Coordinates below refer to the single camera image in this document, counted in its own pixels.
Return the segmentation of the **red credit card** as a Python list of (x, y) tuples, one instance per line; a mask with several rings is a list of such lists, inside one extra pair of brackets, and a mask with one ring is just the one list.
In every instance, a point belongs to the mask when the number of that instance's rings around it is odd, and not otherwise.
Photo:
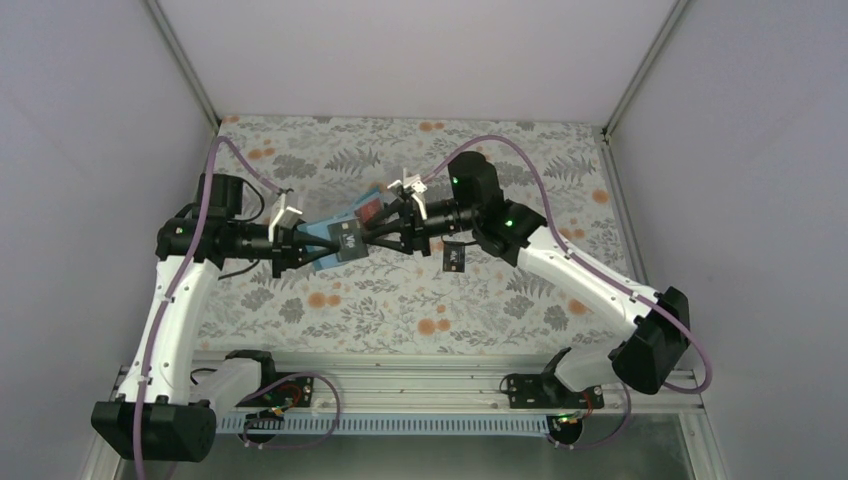
[(372, 219), (375, 215), (377, 215), (383, 208), (383, 203), (379, 199), (374, 199), (370, 202), (363, 204), (361, 207), (355, 210), (355, 214), (358, 219), (363, 223), (367, 223), (370, 219)]

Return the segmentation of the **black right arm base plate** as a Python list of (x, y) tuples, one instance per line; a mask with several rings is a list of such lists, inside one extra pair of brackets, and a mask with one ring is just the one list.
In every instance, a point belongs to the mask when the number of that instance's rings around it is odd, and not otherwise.
[(503, 377), (498, 390), (507, 396), (511, 409), (601, 409), (605, 406), (600, 386), (580, 392), (568, 390), (557, 379), (542, 374), (512, 373)]

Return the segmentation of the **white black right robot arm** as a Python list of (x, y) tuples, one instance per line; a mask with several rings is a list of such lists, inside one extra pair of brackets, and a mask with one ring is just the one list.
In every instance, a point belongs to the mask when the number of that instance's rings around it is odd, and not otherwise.
[(569, 293), (607, 322), (609, 338), (566, 347), (548, 363), (544, 399), (565, 407), (580, 391), (623, 383), (653, 395), (665, 386), (690, 342), (687, 297), (641, 285), (568, 243), (550, 220), (505, 198), (496, 167), (483, 154), (460, 153), (447, 166), (452, 196), (426, 202), (418, 177), (399, 180), (396, 198), (364, 224), (363, 240), (398, 252), (428, 253), (431, 239), (468, 231), (487, 254)]

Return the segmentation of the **aluminium rail base frame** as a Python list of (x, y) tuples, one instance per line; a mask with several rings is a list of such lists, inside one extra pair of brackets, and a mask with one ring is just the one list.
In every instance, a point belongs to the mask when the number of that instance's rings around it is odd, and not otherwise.
[[(539, 373), (551, 355), (397, 355), (272, 353), (284, 373), (314, 372), (337, 389), (344, 413), (507, 414), (500, 388), (511, 373)], [(604, 406), (594, 414), (623, 413), (625, 396), (618, 384), (601, 386)], [(634, 414), (704, 413), (700, 396), (663, 388), (655, 395), (633, 390)]]

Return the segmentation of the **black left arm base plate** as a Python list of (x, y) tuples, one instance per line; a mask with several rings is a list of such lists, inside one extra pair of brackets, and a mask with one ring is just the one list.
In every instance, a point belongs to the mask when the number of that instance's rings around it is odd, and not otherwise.
[(311, 406), (314, 388), (315, 376), (313, 374), (278, 373), (277, 379), (270, 390), (264, 391), (261, 395), (240, 401), (237, 407), (306, 408)]

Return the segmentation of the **black credit card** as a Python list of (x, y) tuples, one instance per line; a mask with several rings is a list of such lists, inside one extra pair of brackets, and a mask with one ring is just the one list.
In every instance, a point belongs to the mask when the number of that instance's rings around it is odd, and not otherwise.
[(466, 266), (466, 245), (463, 242), (445, 241), (443, 243), (442, 271), (464, 273)]

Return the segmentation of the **blue card holder wallet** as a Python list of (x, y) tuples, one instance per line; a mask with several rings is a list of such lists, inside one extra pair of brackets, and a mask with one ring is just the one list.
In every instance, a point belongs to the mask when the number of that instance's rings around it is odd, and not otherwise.
[[(317, 221), (317, 222), (312, 222), (312, 223), (324, 223), (328, 226), (331, 223), (336, 223), (336, 222), (339, 222), (343, 219), (350, 219), (352, 217), (356, 217), (358, 219), (358, 217), (355, 214), (355, 210), (358, 209), (359, 207), (361, 207), (363, 204), (370, 202), (374, 199), (379, 199), (383, 203), (383, 192), (378, 187), (373, 187), (370, 190), (368, 190), (365, 194), (363, 194), (361, 197), (359, 197), (352, 205), (350, 205), (343, 212), (338, 213), (338, 214), (336, 214), (336, 215), (334, 215), (330, 218), (320, 220), (320, 221)], [(332, 241), (331, 244), (319, 245), (319, 247), (338, 247), (338, 245), (335, 242)], [(338, 263), (338, 265), (335, 266), (334, 268), (343, 266), (347, 263)]]

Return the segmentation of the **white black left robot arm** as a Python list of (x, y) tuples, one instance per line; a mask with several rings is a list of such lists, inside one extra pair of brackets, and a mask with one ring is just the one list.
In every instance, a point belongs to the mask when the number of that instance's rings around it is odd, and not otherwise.
[(195, 202), (157, 234), (154, 297), (137, 353), (115, 398), (96, 403), (91, 416), (125, 460), (199, 462), (231, 410), (262, 406), (262, 418), (280, 418), (309, 403), (308, 383), (284, 379), (267, 351), (233, 351), (192, 380), (201, 316), (226, 261), (267, 260), (280, 277), (340, 249), (294, 227), (241, 219), (244, 185), (236, 176), (201, 175)]

